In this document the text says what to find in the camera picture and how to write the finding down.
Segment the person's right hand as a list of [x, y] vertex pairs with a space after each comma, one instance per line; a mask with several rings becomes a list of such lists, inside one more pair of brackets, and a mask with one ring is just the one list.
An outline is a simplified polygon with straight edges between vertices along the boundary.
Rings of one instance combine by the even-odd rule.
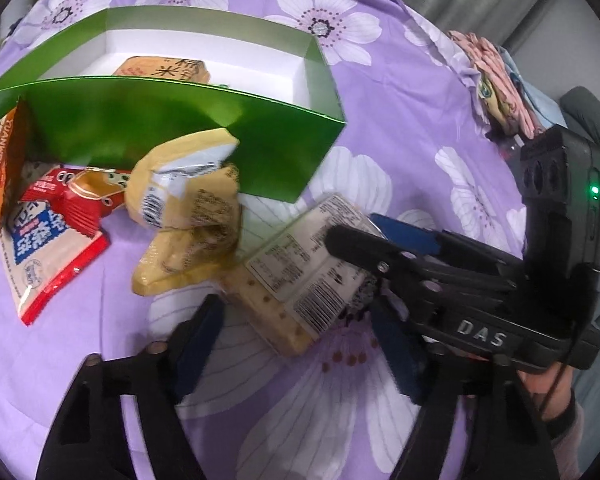
[[542, 374], [520, 370], [518, 376], [531, 394], [544, 422], [557, 418], [568, 408], [572, 397], [571, 366], [556, 362]]

